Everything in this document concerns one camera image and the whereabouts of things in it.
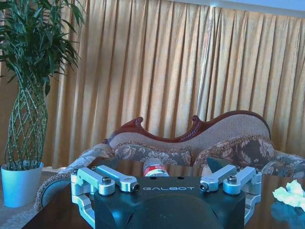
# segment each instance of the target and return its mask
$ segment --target white tissue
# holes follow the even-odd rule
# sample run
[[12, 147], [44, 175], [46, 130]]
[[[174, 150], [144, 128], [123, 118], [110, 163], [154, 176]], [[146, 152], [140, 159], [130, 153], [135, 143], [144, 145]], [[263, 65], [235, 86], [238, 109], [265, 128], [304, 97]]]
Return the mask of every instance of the white tissue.
[[292, 207], [300, 207], [305, 211], [305, 192], [297, 180], [287, 183], [286, 189], [279, 187], [274, 190], [273, 196], [278, 201], [284, 202]]

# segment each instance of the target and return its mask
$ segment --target bottle label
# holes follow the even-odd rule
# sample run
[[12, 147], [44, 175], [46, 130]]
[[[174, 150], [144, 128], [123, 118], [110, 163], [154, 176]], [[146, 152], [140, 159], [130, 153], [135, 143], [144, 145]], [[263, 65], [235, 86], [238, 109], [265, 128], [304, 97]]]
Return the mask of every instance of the bottle label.
[[164, 177], [168, 176], [168, 173], [166, 172], [166, 168], [163, 165], [149, 166], [144, 171], [144, 176], [145, 177], [152, 177], [156, 174], [164, 174], [163, 175]]

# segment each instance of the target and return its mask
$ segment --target floor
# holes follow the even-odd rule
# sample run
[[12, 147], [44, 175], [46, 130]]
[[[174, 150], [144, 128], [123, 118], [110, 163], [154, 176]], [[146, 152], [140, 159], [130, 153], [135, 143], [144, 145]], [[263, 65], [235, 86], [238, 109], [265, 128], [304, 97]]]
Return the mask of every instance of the floor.
[[[41, 174], [40, 184], [42, 184], [46, 179], [50, 178], [54, 174], [56, 173], [43, 171]], [[34, 210], [34, 203], [20, 208], [8, 208], [4, 206], [2, 179], [0, 178], [0, 229], [20, 229], [35, 215], [36, 212]]]

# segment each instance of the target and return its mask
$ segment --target braided plant stem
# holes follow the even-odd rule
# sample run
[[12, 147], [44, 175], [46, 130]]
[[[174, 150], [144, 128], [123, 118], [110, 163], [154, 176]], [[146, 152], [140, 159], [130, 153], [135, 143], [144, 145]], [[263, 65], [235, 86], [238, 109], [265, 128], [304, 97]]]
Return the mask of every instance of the braided plant stem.
[[8, 170], [38, 168], [46, 136], [48, 114], [43, 85], [29, 80], [19, 92], [10, 115], [4, 158]]

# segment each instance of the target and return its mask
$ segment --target metal clamp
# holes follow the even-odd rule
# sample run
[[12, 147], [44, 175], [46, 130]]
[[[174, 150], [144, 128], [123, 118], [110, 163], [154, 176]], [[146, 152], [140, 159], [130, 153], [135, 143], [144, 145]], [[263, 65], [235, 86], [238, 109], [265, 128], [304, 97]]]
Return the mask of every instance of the metal clamp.
[[235, 176], [224, 180], [224, 192], [229, 195], [238, 195], [241, 191], [246, 193], [244, 224], [254, 213], [256, 203], [261, 201], [262, 173], [255, 168], [246, 167]]
[[241, 191], [246, 193], [244, 215], [244, 224], [246, 224], [254, 213], [256, 203], [261, 201], [262, 173], [252, 167], [246, 167], [237, 173], [235, 166], [226, 165], [212, 175], [201, 177], [200, 189], [205, 192], [217, 191], [221, 183], [224, 192], [228, 195], [238, 195]]
[[86, 193], [94, 193], [97, 190], [103, 196], [111, 195], [115, 192], [115, 182], [87, 167], [76, 169], [71, 173], [72, 203], [78, 205], [81, 216], [93, 228], [95, 228], [95, 215]]
[[228, 176], [237, 172], [236, 166], [226, 165], [209, 176], [202, 176], [199, 188], [203, 192], [213, 192], [218, 190], [218, 186], [227, 179]]
[[118, 185], [123, 192], [136, 192], [140, 189], [137, 178], [133, 176], [127, 176], [104, 165], [98, 166], [97, 171], [113, 179], [115, 184]]

